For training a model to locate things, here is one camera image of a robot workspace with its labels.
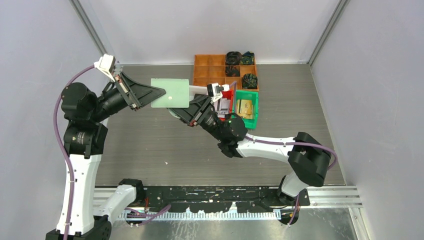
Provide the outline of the white plastic bin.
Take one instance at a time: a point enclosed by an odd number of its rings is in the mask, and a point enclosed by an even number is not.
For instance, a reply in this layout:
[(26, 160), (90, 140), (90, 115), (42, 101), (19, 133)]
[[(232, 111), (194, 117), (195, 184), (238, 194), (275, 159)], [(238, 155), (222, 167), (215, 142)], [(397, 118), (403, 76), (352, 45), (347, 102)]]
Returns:
[(208, 96), (208, 89), (205, 86), (196, 86), (196, 85), (190, 85), (189, 86), (189, 96), (194, 97), (196, 94), (198, 95), (206, 95)]

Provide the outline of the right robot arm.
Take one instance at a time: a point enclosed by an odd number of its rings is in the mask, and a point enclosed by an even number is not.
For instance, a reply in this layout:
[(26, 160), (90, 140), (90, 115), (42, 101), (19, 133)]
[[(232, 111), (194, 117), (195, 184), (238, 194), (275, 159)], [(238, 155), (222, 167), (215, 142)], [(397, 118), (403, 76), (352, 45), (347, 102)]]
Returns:
[(200, 126), (218, 141), (218, 148), (228, 158), (258, 157), (288, 164), (292, 172), (282, 177), (277, 198), (291, 205), (307, 187), (322, 187), (328, 170), (338, 157), (334, 150), (320, 144), (310, 134), (272, 138), (248, 133), (242, 117), (232, 112), (220, 119), (207, 95), (197, 94), (187, 108), (169, 112), (189, 127)]

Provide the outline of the green plastic bin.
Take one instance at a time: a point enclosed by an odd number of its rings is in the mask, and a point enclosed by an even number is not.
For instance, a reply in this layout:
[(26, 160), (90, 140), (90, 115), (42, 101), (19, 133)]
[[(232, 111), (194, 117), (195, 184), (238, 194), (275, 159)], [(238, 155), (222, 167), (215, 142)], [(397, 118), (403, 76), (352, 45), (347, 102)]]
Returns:
[(256, 129), (259, 119), (259, 93), (256, 91), (236, 90), (232, 112), (241, 117), (247, 129)]

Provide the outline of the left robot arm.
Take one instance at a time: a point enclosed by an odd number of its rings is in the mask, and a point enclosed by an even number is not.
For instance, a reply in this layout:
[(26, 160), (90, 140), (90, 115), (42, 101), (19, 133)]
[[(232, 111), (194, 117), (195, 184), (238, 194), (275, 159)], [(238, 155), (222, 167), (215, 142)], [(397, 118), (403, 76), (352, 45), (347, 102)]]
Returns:
[(64, 87), (55, 109), (62, 110), (68, 122), (64, 134), (56, 135), (65, 158), (67, 184), (61, 217), (46, 239), (107, 240), (124, 209), (146, 201), (143, 182), (125, 178), (106, 202), (94, 208), (96, 175), (108, 133), (103, 122), (127, 107), (142, 108), (165, 93), (123, 73), (117, 75), (117, 82), (109, 82), (100, 96), (75, 78)]

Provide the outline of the red plastic bin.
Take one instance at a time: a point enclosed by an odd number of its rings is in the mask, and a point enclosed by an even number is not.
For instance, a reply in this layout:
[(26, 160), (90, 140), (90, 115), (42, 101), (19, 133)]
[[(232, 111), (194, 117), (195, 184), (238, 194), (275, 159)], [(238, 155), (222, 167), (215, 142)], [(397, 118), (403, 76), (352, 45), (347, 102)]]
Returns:
[(222, 92), (222, 97), (214, 103), (217, 116), (224, 119), (226, 115), (233, 112), (234, 90)]

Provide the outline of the green card holder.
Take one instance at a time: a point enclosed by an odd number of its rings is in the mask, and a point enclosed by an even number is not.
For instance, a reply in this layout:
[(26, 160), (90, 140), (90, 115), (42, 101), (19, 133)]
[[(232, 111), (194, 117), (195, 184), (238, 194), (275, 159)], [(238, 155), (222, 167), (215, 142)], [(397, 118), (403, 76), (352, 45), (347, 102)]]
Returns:
[(190, 82), (179, 78), (152, 78), (152, 87), (165, 90), (165, 94), (151, 102), (152, 108), (188, 108), (190, 105)]

